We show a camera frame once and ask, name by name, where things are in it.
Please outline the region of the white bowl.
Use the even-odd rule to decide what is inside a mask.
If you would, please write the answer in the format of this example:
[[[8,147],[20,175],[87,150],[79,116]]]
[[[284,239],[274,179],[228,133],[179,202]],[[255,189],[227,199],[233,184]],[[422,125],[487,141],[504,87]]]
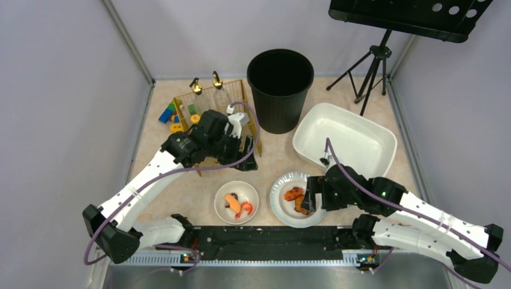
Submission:
[[[235,214],[239,212],[243,202],[250,202],[253,211],[250,216],[243,213],[239,219]],[[250,221],[259,208],[259,194],[249,183],[243,181],[231,181],[224,184],[216,193],[214,208],[218,217],[231,225],[241,225]]]

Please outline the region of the white paper plate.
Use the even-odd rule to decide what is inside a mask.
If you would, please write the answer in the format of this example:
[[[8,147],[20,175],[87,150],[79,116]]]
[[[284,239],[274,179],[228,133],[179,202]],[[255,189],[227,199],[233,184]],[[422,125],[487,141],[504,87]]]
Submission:
[[[316,195],[316,211],[309,215],[295,211],[295,201],[284,200],[284,194],[293,189],[301,188],[305,191],[307,177],[310,174],[305,172],[289,172],[279,177],[273,184],[269,200],[275,216],[285,225],[293,228],[308,228],[317,225],[327,214],[321,208],[321,195]]]

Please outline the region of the red sauce bottle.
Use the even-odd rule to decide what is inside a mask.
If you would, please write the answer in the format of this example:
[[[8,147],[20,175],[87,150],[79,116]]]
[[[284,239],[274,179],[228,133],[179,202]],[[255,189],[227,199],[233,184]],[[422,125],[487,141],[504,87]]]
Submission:
[[[190,121],[193,125],[196,125],[199,123],[201,116],[199,114],[193,114],[190,117]]]

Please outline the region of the glass oil bottle dark liquid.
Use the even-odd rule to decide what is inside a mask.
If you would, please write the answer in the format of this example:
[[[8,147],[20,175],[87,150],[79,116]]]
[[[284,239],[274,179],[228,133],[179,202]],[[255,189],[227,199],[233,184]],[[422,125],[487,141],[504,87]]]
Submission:
[[[224,82],[218,75],[217,71],[213,71],[213,85],[215,92],[213,99],[216,104],[216,109],[219,112],[226,113],[229,105],[232,103],[229,93],[224,88]]]

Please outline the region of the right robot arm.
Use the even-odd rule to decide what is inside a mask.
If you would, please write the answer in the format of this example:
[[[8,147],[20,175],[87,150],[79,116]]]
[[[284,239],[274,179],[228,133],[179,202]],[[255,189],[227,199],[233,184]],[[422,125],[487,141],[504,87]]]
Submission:
[[[448,214],[384,177],[366,179],[349,166],[332,166],[324,176],[307,177],[302,209],[336,211],[357,206],[352,232],[359,246],[395,247],[439,261],[458,275],[488,284],[504,230],[475,225]]]

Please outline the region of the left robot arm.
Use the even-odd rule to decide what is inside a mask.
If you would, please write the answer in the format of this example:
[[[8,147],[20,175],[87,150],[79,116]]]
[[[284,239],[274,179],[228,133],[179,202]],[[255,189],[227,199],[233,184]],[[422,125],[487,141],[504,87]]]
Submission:
[[[255,170],[256,141],[250,135],[242,138],[242,128],[249,120],[247,113],[225,115],[208,110],[187,131],[172,133],[120,192],[99,206],[85,207],[82,217],[90,243],[120,264],[139,249],[180,241],[187,225],[181,215],[151,222],[138,222],[138,217],[173,181],[185,172],[197,171],[197,164],[206,158],[214,158],[217,169]]]

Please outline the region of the fried food pieces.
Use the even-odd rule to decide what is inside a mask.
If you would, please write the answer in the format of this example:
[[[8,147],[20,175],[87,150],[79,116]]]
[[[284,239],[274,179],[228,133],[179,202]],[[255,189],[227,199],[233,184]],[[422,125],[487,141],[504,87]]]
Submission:
[[[298,213],[301,213],[303,215],[308,216],[310,213],[309,211],[303,209],[301,207],[303,201],[304,201],[305,195],[304,190],[300,187],[293,187],[292,189],[288,190],[284,194],[284,200],[291,202],[294,202],[294,210]]]

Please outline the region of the red shrimp toy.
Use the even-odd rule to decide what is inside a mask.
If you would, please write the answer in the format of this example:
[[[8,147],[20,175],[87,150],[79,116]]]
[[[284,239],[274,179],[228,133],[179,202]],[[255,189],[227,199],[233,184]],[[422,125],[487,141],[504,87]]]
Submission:
[[[248,216],[252,214],[253,205],[250,202],[243,202],[240,205],[240,210],[235,214],[235,219],[239,219],[243,213],[247,213]]]

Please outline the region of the white rectangular tub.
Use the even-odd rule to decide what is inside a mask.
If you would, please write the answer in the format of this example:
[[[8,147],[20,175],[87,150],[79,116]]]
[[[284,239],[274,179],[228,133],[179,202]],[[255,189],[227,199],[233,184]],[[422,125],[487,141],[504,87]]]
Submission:
[[[292,144],[297,154],[326,171],[320,161],[329,138],[339,161],[365,178],[386,176],[397,151],[395,134],[356,113],[328,103],[315,105],[299,123]]]

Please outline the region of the green toy block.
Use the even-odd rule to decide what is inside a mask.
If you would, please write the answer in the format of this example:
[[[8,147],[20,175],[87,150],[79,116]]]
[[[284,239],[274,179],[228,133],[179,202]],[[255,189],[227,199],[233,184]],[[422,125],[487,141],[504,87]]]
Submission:
[[[192,115],[195,115],[197,114],[196,112],[196,108],[195,108],[195,105],[194,104],[190,104],[187,106],[187,109],[188,109],[188,112],[189,114],[192,116]]]

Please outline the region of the blue toy block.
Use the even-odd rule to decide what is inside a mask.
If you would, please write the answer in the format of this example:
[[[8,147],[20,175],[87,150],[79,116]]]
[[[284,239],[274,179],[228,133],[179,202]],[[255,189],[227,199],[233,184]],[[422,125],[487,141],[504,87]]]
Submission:
[[[161,123],[168,123],[172,117],[172,115],[174,115],[175,111],[172,111],[172,110],[169,110],[168,107],[164,110],[164,112],[162,112],[162,114],[160,115],[160,117],[158,118],[158,121],[161,122]]]

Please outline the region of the green lego brick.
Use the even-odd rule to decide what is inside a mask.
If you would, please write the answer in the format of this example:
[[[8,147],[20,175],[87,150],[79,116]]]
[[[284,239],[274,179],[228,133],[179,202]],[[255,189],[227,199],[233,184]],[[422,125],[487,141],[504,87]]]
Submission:
[[[183,109],[183,103],[182,103],[182,100],[181,99],[178,99],[178,98],[174,98],[170,104],[168,105],[168,109],[169,110],[172,110],[172,111],[177,111],[178,109],[179,110],[182,110]]]

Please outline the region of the black trash bin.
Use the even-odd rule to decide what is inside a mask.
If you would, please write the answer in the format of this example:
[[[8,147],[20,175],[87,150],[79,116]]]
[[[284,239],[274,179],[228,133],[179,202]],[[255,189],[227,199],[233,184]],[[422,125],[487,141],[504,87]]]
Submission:
[[[290,49],[271,49],[255,56],[246,74],[262,129],[271,134],[293,130],[314,80],[309,59]]]

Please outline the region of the black music stand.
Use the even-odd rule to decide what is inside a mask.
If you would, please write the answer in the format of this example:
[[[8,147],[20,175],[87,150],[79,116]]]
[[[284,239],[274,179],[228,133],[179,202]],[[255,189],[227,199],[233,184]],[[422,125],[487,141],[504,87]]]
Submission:
[[[373,57],[366,77],[360,89],[355,89],[355,103],[361,102],[361,113],[365,112],[372,89],[388,81],[387,59],[392,51],[387,46],[394,31],[414,36],[427,37],[443,42],[463,43],[475,28],[481,15],[492,0],[487,1],[331,1],[329,16],[334,20],[382,28],[385,34],[379,45],[372,45],[369,51],[338,77],[339,82],[346,76],[351,78],[352,70]],[[382,70],[382,79],[376,81],[378,69]]]

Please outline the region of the metal corner post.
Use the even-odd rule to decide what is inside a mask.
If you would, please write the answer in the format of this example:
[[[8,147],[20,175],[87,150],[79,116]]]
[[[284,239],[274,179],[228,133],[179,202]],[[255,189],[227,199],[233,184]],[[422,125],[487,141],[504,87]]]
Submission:
[[[131,55],[132,60],[136,64],[137,68],[142,73],[142,75],[145,78],[145,80],[147,81],[147,83],[151,87],[154,87],[155,79],[151,75],[141,53],[139,52],[130,33],[128,32],[116,7],[114,6],[114,3],[111,0],[100,0],[100,3],[105,8],[106,13],[108,14],[110,20],[112,21],[114,28],[116,29],[117,33],[119,34],[122,42],[124,43],[125,47],[127,48],[129,54]]]

